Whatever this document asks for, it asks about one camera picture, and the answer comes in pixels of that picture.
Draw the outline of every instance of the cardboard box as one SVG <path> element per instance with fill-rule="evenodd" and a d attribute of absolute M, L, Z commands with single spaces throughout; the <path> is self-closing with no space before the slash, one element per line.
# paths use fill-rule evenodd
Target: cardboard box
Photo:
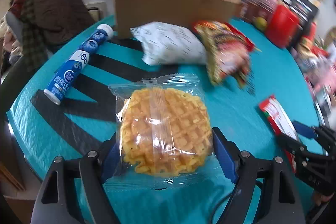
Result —
<path fill-rule="evenodd" d="M 197 20 L 228 21 L 240 0 L 115 0 L 119 38 L 132 37 L 130 28 L 160 21 L 190 27 Z"/>

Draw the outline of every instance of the teal tablecloth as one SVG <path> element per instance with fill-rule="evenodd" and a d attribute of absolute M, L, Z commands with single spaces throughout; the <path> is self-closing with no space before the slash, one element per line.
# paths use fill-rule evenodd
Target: teal tablecloth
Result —
<path fill-rule="evenodd" d="M 36 98 L 38 90 L 46 87 L 61 63 L 67 60 L 100 23 L 113 25 L 113 16 L 88 28 L 59 50 L 33 76 L 7 113 L 20 147 L 33 169 L 42 178 L 55 156 L 63 155 L 65 159 L 80 157 L 79 151 L 85 149 L 85 140 L 76 140 L 75 135 L 62 138 L 62 133 L 69 128 L 65 128 L 66 124 L 56 123 L 51 126 L 40 114 L 41 109 L 38 112 L 36 104 L 32 103 L 36 102 L 33 98 Z M 255 157 L 263 159 L 272 159 L 276 155 L 284 156 L 274 142 L 273 132 L 259 111 L 258 103 L 269 95 L 275 94 L 291 120 L 311 126 L 318 124 L 312 98 L 299 68 L 287 50 L 277 48 L 263 34 L 245 22 L 232 20 L 231 23 L 262 51 L 251 54 L 253 72 L 251 82 L 255 86 L 255 95 L 250 95 L 246 90 L 240 90 L 231 77 L 222 86 L 211 86 L 204 66 L 183 65 L 178 67 L 178 72 L 196 73 L 199 76 L 205 92 L 211 126 L 219 127 L 226 138 L 234 141 L 239 149 L 248 150 Z M 97 54 L 100 57 L 107 57 L 105 59 L 109 61 L 113 59 L 115 66 L 122 62 L 147 71 L 160 69 L 143 63 L 142 52 L 115 43 L 103 44 Z M 95 65 L 87 65 L 82 74 L 84 77 L 87 76 L 86 79 L 92 78 L 96 83 L 103 84 L 102 91 L 106 91 L 108 84 L 129 82 L 102 70 L 97 62 Z M 67 97 L 95 102 L 75 88 L 69 90 Z M 99 117 L 81 117 L 80 113 L 75 115 L 73 112 L 64 115 L 76 124 L 77 129 L 87 133 L 88 141 L 91 140 L 90 136 L 93 136 L 96 142 L 104 141 L 111 138 L 115 132 L 116 125 L 109 119 L 102 121 Z M 71 138 L 74 143 L 82 141 L 82 148 L 74 149 L 74 145 L 69 144 Z M 314 141 L 306 139 L 303 141 L 311 151 L 321 152 Z M 312 189 L 297 179 L 295 182 L 303 206 L 307 210 L 310 206 Z M 233 185 L 223 174 L 209 175 L 207 179 L 194 185 L 161 191 L 149 189 L 115 191 L 105 187 L 121 222 L 138 224 L 206 223 L 215 204 L 232 189 Z M 79 183 L 77 183 L 77 192 L 83 214 L 90 219 Z M 260 190 L 256 188 L 245 223 L 253 221 L 259 195 Z M 216 219 L 223 208 L 224 205 L 217 211 Z"/>

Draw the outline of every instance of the plaid fabric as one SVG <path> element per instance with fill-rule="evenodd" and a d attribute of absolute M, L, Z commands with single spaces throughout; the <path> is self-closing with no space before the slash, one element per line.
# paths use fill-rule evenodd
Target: plaid fabric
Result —
<path fill-rule="evenodd" d="M 27 70 L 32 71 L 43 65 L 47 59 L 45 39 L 42 30 L 36 25 L 34 1 L 25 0 L 21 11 L 22 52 L 26 57 Z"/>

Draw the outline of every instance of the waffle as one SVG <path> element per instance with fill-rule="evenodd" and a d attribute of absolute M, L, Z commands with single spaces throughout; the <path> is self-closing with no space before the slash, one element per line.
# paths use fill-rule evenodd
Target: waffle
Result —
<path fill-rule="evenodd" d="M 136 90 L 125 101 L 120 140 L 137 173 L 192 173 L 211 153 L 207 109 L 198 96 L 168 88 Z"/>

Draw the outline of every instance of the red container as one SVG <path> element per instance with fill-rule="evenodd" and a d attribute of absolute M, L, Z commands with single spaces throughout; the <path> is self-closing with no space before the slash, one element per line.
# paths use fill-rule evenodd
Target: red container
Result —
<path fill-rule="evenodd" d="M 299 18 L 287 7 L 278 5 L 265 31 L 266 37 L 279 48 L 285 48 L 299 24 Z"/>

